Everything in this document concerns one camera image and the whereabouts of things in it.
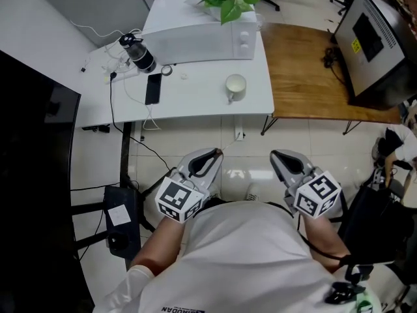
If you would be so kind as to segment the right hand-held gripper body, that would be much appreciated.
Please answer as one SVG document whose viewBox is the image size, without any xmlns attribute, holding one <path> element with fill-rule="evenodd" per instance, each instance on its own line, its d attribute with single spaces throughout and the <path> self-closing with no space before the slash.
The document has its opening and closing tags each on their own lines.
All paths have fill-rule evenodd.
<svg viewBox="0 0 417 313">
<path fill-rule="evenodd" d="M 284 201 L 293 213 L 318 218 L 334 206 L 340 194 L 341 186 L 332 174 L 314 167 L 296 181 L 290 180 Z"/>
</svg>

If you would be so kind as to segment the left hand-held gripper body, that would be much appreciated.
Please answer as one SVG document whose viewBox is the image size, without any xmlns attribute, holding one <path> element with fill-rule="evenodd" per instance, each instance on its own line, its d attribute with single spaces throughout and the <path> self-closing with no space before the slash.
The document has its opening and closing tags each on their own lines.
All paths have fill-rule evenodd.
<svg viewBox="0 0 417 313">
<path fill-rule="evenodd" d="M 155 197 L 157 210 L 176 222 L 186 222 L 204 206 L 209 188 L 198 185 L 197 177 L 186 177 L 176 168 L 165 177 Z"/>
</svg>

